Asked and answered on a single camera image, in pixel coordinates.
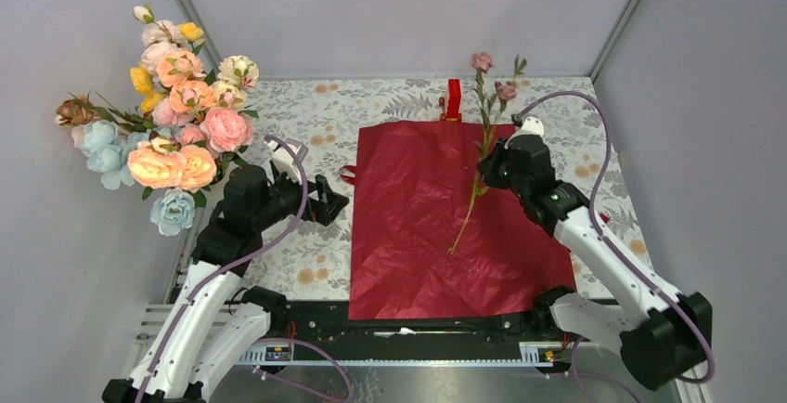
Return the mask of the brown and red wrapping paper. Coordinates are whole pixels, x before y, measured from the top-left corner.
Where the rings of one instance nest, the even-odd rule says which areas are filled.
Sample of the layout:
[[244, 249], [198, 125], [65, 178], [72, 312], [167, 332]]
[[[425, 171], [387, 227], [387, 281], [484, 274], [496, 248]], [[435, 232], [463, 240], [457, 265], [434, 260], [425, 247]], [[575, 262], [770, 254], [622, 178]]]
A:
[[349, 317], [440, 319], [530, 310], [575, 286], [569, 251], [508, 190], [472, 195], [478, 123], [397, 121], [358, 134]]

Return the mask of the light blue flower stem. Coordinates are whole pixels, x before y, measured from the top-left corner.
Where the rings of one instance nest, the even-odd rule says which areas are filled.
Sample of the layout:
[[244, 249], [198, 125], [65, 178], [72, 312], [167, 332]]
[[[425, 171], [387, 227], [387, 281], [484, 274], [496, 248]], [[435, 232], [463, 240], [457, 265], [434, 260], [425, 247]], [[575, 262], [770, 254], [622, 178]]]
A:
[[[103, 120], [76, 126], [71, 137], [74, 147], [86, 157], [87, 169], [100, 174], [102, 186], [110, 190], [137, 184], [126, 166], [128, 155], [138, 143], [155, 138], [140, 132], [122, 136], [116, 124]], [[191, 228], [197, 211], [192, 193], [179, 188], [159, 190], [162, 195], [153, 202], [149, 214], [159, 233], [172, 237]]]

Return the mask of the red toy block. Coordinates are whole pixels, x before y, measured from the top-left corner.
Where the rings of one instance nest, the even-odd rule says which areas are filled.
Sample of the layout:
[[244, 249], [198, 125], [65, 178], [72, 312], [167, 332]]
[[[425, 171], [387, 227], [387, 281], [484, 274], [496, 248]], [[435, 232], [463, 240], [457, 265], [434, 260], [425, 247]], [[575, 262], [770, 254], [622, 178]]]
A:
[[441, 109], [440, 121], [461, 123], [461, 85], [460, 80], [451, 78], [447, 80], [446, 91], [439, 97], [438, 105]]

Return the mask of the pastel rose bunch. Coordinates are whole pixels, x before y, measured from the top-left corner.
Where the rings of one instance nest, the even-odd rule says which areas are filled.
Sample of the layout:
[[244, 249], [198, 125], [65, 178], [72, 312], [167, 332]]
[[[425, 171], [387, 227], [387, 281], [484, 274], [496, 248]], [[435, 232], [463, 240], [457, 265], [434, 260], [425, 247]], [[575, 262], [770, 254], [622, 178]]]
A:
[[144, 50], [129, 71], [141, 98], [130, 111], [152, 119], [156, 127], [146, 134], [176, 137], [181, 145], [203, 144], [212, 150], [199, 128], [209, 109], [229, 108], [251, 121], [257, 117], [248, 96], [260, 69], [251, 58], [230, 56], [210, 69], [200, 57], [205, 32], [199, 25], [157, 19], [150, 5], [135, 6], [133, 16], [143, 25]]

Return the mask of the floral patterned table mat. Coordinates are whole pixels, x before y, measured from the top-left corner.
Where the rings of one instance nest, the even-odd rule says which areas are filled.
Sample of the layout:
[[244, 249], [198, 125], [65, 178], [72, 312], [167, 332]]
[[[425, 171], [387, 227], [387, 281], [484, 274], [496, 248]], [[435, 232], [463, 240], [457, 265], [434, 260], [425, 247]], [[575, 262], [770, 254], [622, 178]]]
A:
[[[626, 182], [615, 155], [605, 152], [605, 133], [590, 100], [595, 91], [583, 77], [519, 78], [510, 111], [529, 108], [546, 128], [546, 141], [559, 178], [596, 200], [614, 233], [642, 262], [650, 257]], [[263, 80], [250, 93], [257, 112], [252, 147], [245, 161], [267, 165], [264, 137], [303, 142], [309, 175], [321, 174], [334, 189], [351, 195], [340, 170], [355, 162], [361, 128], [398, 120], [433, 121], [444, 78], [354, 80]], [[345, 300], [350, 292], [352, 213], [323, 227], [300, 224], [297, 230], [253, 260], [242, 285], [259, 285], [298, 300]]]

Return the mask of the small blue bud stem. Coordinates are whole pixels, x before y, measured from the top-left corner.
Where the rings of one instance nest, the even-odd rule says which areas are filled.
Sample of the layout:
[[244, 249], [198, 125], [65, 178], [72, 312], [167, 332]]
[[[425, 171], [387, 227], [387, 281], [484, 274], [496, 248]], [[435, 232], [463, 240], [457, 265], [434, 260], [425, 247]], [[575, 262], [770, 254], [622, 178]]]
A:
[[[479, 112], [481, 114], [483, 127], [482, 138], [474, 142], [476, 149], [479, 151], [478, 161], [481, 162], [491, 151], [498, 121], [503, 112], [507, 109], [508, 103], [516, 98], [518, 85], [515, 81], [495, 81], [495, 93], [487, 95], [484, 90], [484, 77], [494, 67], [493, 58], [487, 52], [473, 53], [471, 55], [471, 67], [475, 70], [474, 92], [478, 98]], [[489, 187], [484, 186], [482, 183], [481, 175], [476, 173], [472, 182], [471, 197], [469, 199], [467, 213], [462, 220], [462, 224], [453, 244], [447, 250], [449, 254], [453, 254], [457, 250], [465, 229], [470, 222], [477, 199], [482, 197], [488, 190]]]

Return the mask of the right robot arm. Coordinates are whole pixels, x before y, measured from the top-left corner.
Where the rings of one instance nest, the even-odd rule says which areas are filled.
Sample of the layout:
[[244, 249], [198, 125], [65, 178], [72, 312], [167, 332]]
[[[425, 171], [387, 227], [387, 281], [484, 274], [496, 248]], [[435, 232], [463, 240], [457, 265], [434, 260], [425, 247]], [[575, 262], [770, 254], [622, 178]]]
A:
[[541, 136], [499, 139], [478, 171], [486, 185], [511, 191], [528, 219], [589, 267], [619, 306], [552, 290], [532, 316], [537, 335], [585, 337], [619, 355], [630, 375], [650, 390], [700, 364], [713, 375], [709, 301], [699, 292], [681, 292], [621, 246], [590, 200], [556, 177]]

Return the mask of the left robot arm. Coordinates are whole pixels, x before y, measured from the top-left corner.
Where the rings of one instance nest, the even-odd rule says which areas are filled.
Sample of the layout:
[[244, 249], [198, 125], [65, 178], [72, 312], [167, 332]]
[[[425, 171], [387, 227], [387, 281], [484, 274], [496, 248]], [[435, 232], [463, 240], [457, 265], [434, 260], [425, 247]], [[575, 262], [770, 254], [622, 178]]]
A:
[[105, 402], [207, 402], [240, 357], [261, 338], [288, 326], [286, 297], [262, 287], [246, 291], [234, 316], [215, 335], [210, 329], [254, 256], [283, 241], [263, 232], [290, 217], [329, 226], [349, 204], [328, 180], [293, 180], [274, 167], [246, 165], [230, 173], [224, 197], [197, 237], [192, 263], [175, 304], [141, 362], [125, 379], [108, 382]]

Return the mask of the brown rose stem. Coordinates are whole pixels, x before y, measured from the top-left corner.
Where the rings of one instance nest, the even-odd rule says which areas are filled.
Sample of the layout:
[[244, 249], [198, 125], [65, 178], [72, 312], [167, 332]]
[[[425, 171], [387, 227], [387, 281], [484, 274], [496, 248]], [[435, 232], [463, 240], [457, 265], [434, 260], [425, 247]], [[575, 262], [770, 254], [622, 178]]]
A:
[[56, 124], [60, 127], [75, 127], [103, 120], [116, 124], [124, 134], [145, 133], [156, 127], [151, 118], [134, 111], [120, 110], [100, 94], [98, 97], [105, 103], [104, 106], [94, 104], [90, 95], [71, 95], [56, 108]]

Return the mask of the peach rose stem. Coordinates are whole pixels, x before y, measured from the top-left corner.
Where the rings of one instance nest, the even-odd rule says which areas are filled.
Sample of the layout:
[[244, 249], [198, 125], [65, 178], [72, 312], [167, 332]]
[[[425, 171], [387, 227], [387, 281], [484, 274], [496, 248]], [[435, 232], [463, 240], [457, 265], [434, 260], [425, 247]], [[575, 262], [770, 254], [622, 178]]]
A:
[[127, 158], [132, 179], [143, 187], [143, 198], [159, 189], [196, 193], [209, 187], [219, 174], [217, 161], [203, 146], [180, 149], [163, 137], [137, 144]]

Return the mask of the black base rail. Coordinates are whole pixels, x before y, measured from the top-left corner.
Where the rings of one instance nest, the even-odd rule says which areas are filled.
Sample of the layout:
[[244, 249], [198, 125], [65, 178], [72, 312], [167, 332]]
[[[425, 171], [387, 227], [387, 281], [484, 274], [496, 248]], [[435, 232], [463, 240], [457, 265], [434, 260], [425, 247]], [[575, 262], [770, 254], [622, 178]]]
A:
[[297, 359], [513, 358], [515, 343], [546, 347], [568, 359], [576, 337], [537, 312], [493, 317], [358, 319], [346, 301], [290, 301], [273, 314], [265, 338], [278, 338]]

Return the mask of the pink rose stem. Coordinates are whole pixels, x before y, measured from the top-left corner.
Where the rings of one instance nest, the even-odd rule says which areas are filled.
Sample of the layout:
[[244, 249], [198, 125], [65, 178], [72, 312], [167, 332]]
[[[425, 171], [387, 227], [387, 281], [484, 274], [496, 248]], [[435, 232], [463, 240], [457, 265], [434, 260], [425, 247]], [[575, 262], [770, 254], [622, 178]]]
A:
[[209, 109], [199, 128], [207, 137], [207, 147], [216, 152], [236, 152], [252, 142], [251, 118], [229, 108]]

